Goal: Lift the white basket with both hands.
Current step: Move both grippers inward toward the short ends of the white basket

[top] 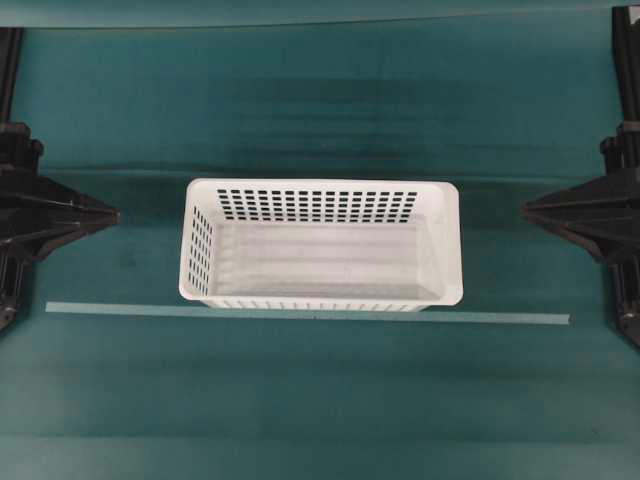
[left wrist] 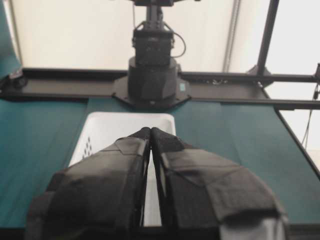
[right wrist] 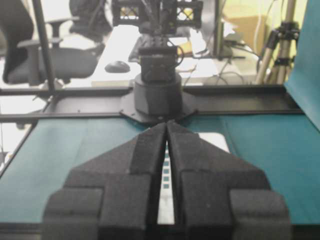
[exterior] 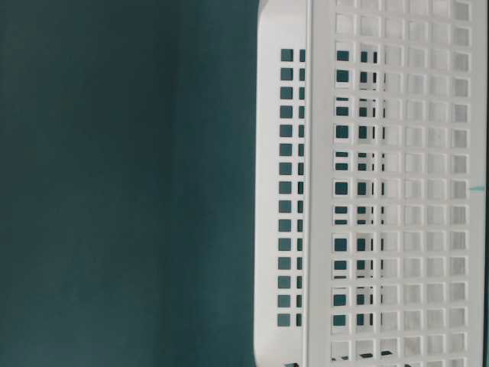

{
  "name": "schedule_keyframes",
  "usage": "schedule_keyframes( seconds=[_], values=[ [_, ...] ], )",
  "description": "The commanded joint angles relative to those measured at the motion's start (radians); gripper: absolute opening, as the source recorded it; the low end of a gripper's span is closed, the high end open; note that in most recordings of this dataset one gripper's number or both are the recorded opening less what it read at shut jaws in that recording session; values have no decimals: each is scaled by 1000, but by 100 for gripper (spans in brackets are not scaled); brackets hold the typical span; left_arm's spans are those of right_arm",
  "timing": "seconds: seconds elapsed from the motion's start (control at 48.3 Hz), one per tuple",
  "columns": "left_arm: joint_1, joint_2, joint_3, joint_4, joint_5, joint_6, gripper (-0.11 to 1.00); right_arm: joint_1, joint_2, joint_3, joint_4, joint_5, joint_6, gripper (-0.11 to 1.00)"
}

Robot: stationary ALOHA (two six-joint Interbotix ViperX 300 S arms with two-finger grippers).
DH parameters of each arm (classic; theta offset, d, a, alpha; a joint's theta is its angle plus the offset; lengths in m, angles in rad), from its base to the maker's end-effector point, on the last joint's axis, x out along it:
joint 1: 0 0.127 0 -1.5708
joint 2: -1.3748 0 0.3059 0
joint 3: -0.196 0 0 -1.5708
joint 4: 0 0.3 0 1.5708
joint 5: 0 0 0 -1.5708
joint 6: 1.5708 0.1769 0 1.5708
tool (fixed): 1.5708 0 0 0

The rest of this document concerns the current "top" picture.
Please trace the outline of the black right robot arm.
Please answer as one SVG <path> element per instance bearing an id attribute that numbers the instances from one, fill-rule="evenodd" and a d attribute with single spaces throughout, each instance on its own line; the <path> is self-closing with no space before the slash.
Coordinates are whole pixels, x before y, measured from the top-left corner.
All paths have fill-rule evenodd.
<path id="1" fill-rule="evenodd" d="M 605 174 L 526 203 L 530 223 L 610 270 L 615 330 L 639 346 L 639 7 L 612 9 L 612 53 L 623 120 L 599 146 Z"/>

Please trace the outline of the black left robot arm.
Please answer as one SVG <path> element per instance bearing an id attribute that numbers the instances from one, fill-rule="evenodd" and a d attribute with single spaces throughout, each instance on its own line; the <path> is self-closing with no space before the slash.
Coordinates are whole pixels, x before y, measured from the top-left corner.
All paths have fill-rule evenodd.
<path id="1" fill-rule="evenodd" d="M 1 329 L 18 315 L 25 271 L 119 222 L 117 209 L 38 173 L 43 144 L 10 120 L 24 30 L 1 29 Z"/>

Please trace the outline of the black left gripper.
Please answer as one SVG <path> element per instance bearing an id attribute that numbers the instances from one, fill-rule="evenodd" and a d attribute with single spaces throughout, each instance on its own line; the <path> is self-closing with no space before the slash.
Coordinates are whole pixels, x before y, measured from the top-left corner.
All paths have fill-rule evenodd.
<path id="1" fill-rule="evenodd" d="M 36 208 L 105 216 L 119 222 L 120 212 L 48 177 L 1 176 L 1 208 Z M 1 221 L 1 334 L 7 335 L 30 312 L 37 265 L 54 250 L 95 232 L 94 221 Z"/>

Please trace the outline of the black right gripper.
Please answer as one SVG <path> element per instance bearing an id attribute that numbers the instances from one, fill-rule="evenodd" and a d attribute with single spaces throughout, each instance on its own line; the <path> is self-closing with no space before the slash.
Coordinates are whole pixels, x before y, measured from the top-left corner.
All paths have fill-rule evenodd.
<path id="1" fill-rule="evenodd" d="M 639 201 L 638 174 L 610 174 L 545 195 L 521 208 L 526 220 L 585 250 L 611 273 L 614 291 L 614 330 L 639 349 L 639 234 L 617 221 L 561 222 L 536 215 L 623 209 Z"/>

